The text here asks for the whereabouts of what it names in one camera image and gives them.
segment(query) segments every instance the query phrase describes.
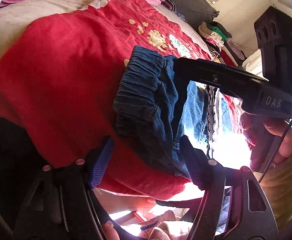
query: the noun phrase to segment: mustard sweater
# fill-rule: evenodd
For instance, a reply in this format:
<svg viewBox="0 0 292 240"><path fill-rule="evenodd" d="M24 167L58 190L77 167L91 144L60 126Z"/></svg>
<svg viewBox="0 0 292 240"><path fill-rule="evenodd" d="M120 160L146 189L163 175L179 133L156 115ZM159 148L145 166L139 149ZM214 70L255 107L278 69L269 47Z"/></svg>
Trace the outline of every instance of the mustard sweater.
<svg viewBox="0 0 292 240"><path fill-rule="evenodd" d="M260 173L254 173L258 180ZM292 156L271 168L260 183L271 205L279 230L292 218Z"/></svg>

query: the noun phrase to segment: red blanket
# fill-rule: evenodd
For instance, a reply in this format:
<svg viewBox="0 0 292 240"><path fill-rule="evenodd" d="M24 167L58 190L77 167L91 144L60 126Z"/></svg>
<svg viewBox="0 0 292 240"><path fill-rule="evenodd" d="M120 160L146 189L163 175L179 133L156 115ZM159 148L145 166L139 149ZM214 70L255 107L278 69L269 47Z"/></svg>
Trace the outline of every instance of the red blanket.
<svg viewBox="0 0 292 240"><path fill-rule="evenodd" d="M157 199L181 192L187 179L147 166L134 141L113 128L113 100L134 45L179 57L177 49L164 53L152 46L150 30L164 34L167 44L171 33L192 47L191 54L209 59L145 0L111 0L101 9L89 6L32 22L0 60L0 117L24 127L54 167L85 157L111 135L115 148L100 188Z"/></svg>

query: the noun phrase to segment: black cable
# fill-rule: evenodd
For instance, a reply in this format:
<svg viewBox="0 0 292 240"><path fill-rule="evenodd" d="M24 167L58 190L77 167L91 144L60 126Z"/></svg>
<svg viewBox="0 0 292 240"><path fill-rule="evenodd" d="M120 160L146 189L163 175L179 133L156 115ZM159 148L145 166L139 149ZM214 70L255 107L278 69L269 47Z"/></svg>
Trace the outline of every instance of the black cable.
<svg viewBox="0 0 292 240"><path fill-rule="evenodd" d="M272 163L272 161L273 161L273 159L274 159L276 153L278 152L278 150L279 150L279 148L280 148L280 146L281 146L281 144L282 144L282 142L283 142L283 140L284 140L286 134L288 133L288 131L290 130L291 127L292 127L292 120L290 121L290 123L289 123L288 126L286 127L286 129L285 129L285 131L284 131L284 133L283 133L283 135L282 135L282 137L281 137L281 142L280 142L280 143L278 144L278 146L276 147L276 149L275 149L275 151L274 151L272 157L271 157L270 160L268 161L268 163L267 163L267 165L266 165L266 168L265 168L265 170L264 170L263 173L262 173L262 176L259 178L259 183L261 183L262 179L264 178L266 172L268 171L268 168L270 167L270 165L271 165L271 163Z"/></svg>

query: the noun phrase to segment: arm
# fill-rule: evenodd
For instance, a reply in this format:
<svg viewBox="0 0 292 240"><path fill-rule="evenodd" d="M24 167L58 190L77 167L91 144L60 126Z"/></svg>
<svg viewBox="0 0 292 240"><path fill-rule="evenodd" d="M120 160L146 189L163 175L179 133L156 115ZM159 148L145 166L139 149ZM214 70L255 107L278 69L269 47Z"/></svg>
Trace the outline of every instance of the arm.
<svg viewBox="0 0 292 240"><path fill-rule="evenodd" d="M250 115L241 116L241 124L249 148L255 146L254 131L250 129ZM268 119L265 128L272 134L281 136L287 126L284 120ZM261 174L254 173L257 180ZM279 230L292 218L292 128L284 138L276 154L273 165L260 183L272 207Z"/></svg>

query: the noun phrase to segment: yellow sleeve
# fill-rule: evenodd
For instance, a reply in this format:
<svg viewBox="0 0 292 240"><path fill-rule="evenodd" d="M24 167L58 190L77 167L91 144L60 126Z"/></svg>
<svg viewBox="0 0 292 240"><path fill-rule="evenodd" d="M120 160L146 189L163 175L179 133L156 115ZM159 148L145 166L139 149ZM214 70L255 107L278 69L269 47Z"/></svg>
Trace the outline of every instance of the yellow sleeve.
<svg viewBox="0 0 292 240"><path fill-rule="evenodd" d="M258 180L260 173L254 173ZM260 183L273 210L279 230L292 218L292 156L271 168Z"/></svg>

